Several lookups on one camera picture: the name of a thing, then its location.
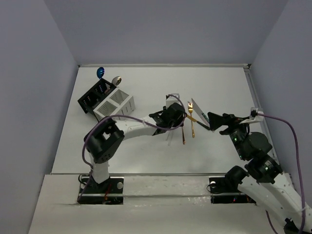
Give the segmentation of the gold fork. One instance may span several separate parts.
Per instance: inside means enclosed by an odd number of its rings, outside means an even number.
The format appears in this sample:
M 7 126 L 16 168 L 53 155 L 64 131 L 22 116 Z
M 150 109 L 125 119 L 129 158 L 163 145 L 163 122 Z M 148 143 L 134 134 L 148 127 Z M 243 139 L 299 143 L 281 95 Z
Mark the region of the gold fork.
M 188 102 L 188 112 L 189 112 L 189 116 L 192 117 L 193 104 L 191 102 Z M 191 120 L 191 128 L 192 128 L 192 138 L 195 138 L 194 122 L 192 119 L 190 119 L 190 120 Z

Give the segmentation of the copper fork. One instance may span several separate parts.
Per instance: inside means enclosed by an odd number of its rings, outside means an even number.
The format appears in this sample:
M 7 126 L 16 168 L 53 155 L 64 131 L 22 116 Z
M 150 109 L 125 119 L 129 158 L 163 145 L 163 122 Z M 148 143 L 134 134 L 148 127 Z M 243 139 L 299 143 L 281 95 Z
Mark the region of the copper fork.
M 183 145 L 185 145 L 186 139 L 185 139 L 184 127 L 181 127 L 181 130 L 182 130 L 182 143 L 183 143 Z

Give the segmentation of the silver spoon pink handle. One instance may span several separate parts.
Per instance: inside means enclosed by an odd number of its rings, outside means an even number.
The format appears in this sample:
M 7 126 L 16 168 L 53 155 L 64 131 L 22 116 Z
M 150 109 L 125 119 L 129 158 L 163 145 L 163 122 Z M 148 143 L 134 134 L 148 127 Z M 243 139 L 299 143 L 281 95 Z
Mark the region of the silver spoon pink handle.
M 106 81 L 106 90 L 104 91 L 105 94 L 113 91 L 118 85 L 121 83 L 122 78 L 120 76 L 114 77 L 111 82 Z

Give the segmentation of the blue metallic spoon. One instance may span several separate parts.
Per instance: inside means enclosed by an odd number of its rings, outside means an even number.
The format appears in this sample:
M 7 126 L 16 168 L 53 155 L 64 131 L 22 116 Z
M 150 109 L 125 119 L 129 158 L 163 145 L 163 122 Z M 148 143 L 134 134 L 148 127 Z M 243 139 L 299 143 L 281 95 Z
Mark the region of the blue metallic spoon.
M 97 78 L 102 79 L 105 74 L 105 69 L 103 67 L 99 67 L 97 69 Z

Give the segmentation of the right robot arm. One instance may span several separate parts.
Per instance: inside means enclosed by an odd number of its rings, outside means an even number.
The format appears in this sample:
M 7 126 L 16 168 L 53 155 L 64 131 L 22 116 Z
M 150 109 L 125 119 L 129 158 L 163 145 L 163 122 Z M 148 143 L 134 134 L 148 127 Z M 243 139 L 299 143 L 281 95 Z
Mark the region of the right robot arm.
M 229 136 L 244 167 L 233 166 L 223 177 L 210 179 L 207 190 L 213 195 L 244 193 L 273 216 L 286 234 L 310 234 L 312 209 L 303 192 L 298 193 L 281 165 L 269 155 L 272 145 L 265 134 L 251 132 L 250 124 L 262 122 L 266 115 L 252 108 L 248 117 L 233 114 L 208 114 L 211 131 L 221 126 L 219 133 Z

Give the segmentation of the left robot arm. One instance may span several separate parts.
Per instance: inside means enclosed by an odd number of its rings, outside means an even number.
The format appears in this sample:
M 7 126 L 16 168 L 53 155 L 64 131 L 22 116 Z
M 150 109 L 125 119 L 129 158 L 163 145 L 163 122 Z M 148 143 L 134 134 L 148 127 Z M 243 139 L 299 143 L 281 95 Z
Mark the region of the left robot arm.
M 84 138 L 83 151 L 91 159 L 91 187 L 98 193 L 108 187 L 109 160 L 125 140 L 142 136 L 157 136 L 183 125 L 185 108 L 177 102 L 162 111 L 137 118 L 111 115 L 103 118 Z

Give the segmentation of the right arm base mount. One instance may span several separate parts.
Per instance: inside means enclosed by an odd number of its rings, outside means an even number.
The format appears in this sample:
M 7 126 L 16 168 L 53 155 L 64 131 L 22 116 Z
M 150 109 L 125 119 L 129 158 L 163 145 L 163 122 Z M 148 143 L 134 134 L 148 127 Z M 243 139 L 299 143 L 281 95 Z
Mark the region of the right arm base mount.
M 206 189 L 212 204 L 256 204 L 248 195 L 226 185 L 224 177 L 210 177 Z

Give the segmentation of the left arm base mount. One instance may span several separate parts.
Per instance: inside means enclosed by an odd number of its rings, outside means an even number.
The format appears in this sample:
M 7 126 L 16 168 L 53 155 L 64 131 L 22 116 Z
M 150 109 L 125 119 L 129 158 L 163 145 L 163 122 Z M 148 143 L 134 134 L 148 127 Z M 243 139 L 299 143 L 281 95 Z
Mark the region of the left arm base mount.
M 77 202 L 83 205 L 122 205 L 124 178 L 109 177 L 103 183 L 97 184 L 87 174 L 78 176 L 79 191 Z

